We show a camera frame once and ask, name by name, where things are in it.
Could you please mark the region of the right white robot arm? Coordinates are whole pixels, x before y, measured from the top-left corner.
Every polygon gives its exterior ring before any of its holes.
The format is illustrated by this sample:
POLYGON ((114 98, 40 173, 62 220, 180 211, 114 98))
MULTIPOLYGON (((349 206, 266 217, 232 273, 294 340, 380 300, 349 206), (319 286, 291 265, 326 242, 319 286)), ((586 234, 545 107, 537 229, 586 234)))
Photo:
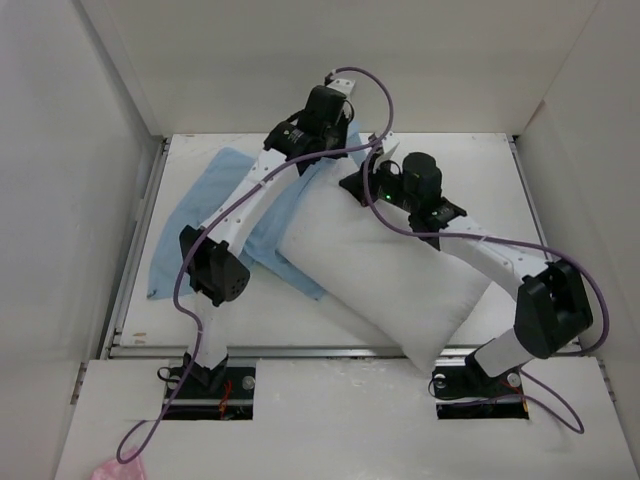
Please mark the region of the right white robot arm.
POLYGON ((362 165, 339 182, 362 206, 386 202, 408 214, 411 235, 479 271, 516 303, 514 325, 465 358, 455 376, 435 381, 484 394, 500 377, 533 359, 547 359, 593 324, 583 275, 561 258, 528 254, 524 242, 492 241, 491 235, 442 193, 442 172, 420 152, 402 164, 362 165))

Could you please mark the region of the white pillow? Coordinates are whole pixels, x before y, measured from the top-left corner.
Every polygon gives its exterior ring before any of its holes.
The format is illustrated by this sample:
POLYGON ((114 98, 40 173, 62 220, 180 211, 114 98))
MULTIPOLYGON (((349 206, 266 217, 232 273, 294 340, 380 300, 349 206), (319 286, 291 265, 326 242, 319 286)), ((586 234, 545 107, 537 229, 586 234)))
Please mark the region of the white pillow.
POLYGON ((325 161, 305 188, 278 251, 429 374, 490 281, 385 227, 340 187, 356 170, 351 159, 325 161))

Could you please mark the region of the light blue pillowcase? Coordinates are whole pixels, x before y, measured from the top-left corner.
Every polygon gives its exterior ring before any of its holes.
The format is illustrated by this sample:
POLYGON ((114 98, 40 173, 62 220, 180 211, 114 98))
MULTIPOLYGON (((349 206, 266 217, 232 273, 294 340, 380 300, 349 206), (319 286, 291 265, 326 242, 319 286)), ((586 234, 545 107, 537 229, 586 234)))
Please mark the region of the light blue pillowcase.
MULTIPOLYGON (((336 165, 360 165, 365 156, 366 153, 359 150, 351 153, 347 160, 328 159, 312 165, 278 197, 254 227, 240 256, 242 264, 247 268, 260 264, 307 297, 321 299, 325 290, 286 260, 279 252, 279 246, 312 182, 336 165)), ((179 234, 186 226, 201 226, 220 211, 254 163, 252 156, 231 147, 222 148, 212 158, 164 225, 149 267, 147 299, 155 301, 173 296, 175 280, 183 263, 179 234)))

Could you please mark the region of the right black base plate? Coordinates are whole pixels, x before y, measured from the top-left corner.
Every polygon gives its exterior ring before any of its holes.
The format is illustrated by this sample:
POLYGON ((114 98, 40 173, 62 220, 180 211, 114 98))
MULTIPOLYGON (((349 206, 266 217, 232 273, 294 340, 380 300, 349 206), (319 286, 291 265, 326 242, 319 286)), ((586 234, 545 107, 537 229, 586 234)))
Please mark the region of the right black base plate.
POLYGON ((466 365, 437 365, 429 384, 439 420, 528 420, 517 369, 487 377, 466 365))

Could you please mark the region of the pink plastic bag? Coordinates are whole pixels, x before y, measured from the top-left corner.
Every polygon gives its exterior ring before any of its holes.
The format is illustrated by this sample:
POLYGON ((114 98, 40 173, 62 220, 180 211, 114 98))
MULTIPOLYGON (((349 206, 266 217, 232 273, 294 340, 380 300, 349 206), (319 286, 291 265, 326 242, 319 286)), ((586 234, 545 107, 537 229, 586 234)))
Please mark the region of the pink plastic bag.
POLYGON ((91 480, 146 480, 147 475, 138 455, 128 463, 120 463, 116 458, 105 461, 96 467, 90 476, 91 480))

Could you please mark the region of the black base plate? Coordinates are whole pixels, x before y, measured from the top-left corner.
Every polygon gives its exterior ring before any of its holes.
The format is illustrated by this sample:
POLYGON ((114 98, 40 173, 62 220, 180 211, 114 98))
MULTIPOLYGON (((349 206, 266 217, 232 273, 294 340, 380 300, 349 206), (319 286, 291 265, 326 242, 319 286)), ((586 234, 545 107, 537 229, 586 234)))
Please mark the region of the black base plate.
POLYGON ((248 421, 253 419, 256 368, 230 366, 210 390, 189 376, 169 406, 182 375, 181 367, 161 367, 159 380, 165 383, 162 415, 165 421, 248 421))
POLYGON ((487 377, 466 365, 437 365, 429 384, 439 420, 528 420, 517 369, 487 377))

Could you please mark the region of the aluminium front rail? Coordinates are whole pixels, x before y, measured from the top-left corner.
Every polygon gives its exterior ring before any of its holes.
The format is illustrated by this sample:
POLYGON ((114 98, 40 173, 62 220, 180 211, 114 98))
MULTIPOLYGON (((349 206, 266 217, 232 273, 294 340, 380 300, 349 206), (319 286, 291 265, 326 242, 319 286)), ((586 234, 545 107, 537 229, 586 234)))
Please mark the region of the aluminium front rail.
MULTIPOLYGON (((103 355, 108 359, 171 359, 181 358, 184 346, 125 347, 114 345, 103 355)), ((235 346, 228 353, 235 359, 402 359, 406 358, 400 347, 276 347, 235 346)))

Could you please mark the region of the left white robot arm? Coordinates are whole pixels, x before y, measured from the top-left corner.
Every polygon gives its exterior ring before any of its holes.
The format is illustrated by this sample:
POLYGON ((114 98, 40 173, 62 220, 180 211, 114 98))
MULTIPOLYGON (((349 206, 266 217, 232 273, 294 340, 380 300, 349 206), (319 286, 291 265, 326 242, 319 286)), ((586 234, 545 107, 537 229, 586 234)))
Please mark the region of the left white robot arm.
POLYGON ((278 123, 257 159, 218 211, 179 234, 183 263, 176 281, 186 282, 215 307, 236 300, 250 280, 240 255, 254 227, 274 201, 323 157, 339 158, 355 117, 352 80, 314 87, 304 108, 278 123))

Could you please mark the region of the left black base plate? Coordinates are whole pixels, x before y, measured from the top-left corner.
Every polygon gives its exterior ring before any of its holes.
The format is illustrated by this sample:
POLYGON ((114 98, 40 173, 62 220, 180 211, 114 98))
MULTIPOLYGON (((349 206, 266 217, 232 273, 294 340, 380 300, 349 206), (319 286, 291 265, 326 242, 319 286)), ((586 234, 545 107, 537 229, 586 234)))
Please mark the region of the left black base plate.
POLYGON ((169 406, 182 375, 181 367, 161 367, 159 380, 165 383, 162 415, 165 421, 248 421, 253 419, 256 368, 230 366, 210 390, 189 376, 169 406))

